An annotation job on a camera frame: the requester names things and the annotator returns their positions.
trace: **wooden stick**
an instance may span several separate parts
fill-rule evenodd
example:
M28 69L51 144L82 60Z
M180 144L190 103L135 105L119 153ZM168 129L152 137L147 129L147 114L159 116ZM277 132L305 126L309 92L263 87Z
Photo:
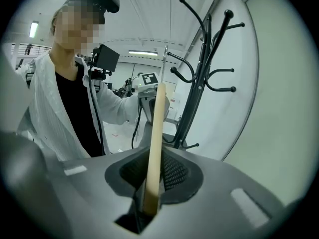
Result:
M143 212L149 216L155 216L158 211L165 96L165 84L159 83L154 108L151 149L143 204Z

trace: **white button-up shirt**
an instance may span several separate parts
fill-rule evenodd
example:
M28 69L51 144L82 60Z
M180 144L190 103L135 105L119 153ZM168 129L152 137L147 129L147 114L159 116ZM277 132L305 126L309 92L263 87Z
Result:
M92 100L89 89L88 67L82 58L76 58L76 61L84 66L83 85L87 88L93 123L99 140L98 120L93 102L95 102L98 116L102 121L112 124L123 124L127 120L134 122L138 114L137 95L121 99L100 81L98 93L95 93L94 84L91 85L94 96L94 100ZM22 119L19 130L29 130L31 135L40 142L40 145L55 151L61 161L90 157L76 136L64 108L49 51L34 59L34 62L35 70L30 83L33 98ZM29 66L23 65L16 72L26 82ZM104 152L110 154L104 130L102 135Z

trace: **ceiling light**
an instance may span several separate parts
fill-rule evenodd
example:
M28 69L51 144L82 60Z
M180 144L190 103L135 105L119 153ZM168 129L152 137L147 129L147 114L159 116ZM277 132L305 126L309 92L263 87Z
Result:
M157 56L157 52L152 51L139 51L139 50L129 50L130 54L138 54L138 55L149 55L149 56Z
M35 32L36 29L38 28L39 22L38 21L34 21L31 23L31 28L30 28L30 35L29 37L34 38L35 37Z

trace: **white ceiling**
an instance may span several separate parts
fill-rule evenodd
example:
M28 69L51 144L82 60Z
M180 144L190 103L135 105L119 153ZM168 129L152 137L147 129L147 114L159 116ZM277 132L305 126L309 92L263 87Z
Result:
M50 46L50 21L54 12L66 0L26 0L7 29L6 42L33 43ZM203 18L213 0L186 0ZM104 33L98 42L120 54L120 61L159 65L165 45L169 51L183 57L186 54L199 23L179 0L120 0L118 13L105 14ZM29 38L30 24L39 21L35 38ZM129 57L128 50L146 50L159 53L150 57Z

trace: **black monitor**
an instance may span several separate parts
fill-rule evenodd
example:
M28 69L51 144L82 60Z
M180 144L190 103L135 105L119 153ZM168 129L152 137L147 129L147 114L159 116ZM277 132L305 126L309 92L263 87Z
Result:
M120 55L104 44L101 44L99 49L100 53L95 59L96 67L114 72Z

